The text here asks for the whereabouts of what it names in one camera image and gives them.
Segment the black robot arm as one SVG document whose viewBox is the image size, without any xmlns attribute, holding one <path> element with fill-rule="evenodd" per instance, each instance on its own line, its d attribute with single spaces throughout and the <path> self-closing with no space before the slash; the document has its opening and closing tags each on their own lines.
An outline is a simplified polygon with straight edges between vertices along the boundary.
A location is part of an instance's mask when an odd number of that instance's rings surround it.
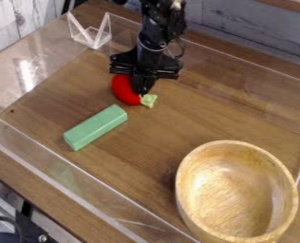
<svg viewBox="0 0 300 243">
<path fill-rule="evenodd" d="M 109 58 L 109 73 L 129 77 L 132 91 L 144 96 L 157 79 L 179 77 L 184 53 L 171 55 L 167 47 L 175 42 L 180 48 L 180 36 L 187 28 L 185 0 L 139 0 L 141 22 L 136 45 Z"/>
</svg>

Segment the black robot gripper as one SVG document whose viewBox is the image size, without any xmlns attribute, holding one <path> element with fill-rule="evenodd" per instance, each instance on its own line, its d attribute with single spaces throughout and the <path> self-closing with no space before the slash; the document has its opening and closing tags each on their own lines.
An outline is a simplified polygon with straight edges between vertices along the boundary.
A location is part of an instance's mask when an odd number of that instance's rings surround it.
<svg viewBox="0 0 300 243">
<path fill-rule="evenodd" d="M 156 78 L 157 79 L 176 79 L 179 71 L 183 68 L 183 63 L 160 53 L 139 54 L 135 50 L 113 54 L 109 57 L 109 73 L 133 75 L 143 74 L 143 78 L 135 75 L 132 77 L 132 89 L 137 94 L 147 94 L 151 90 Z"/>
</svg>

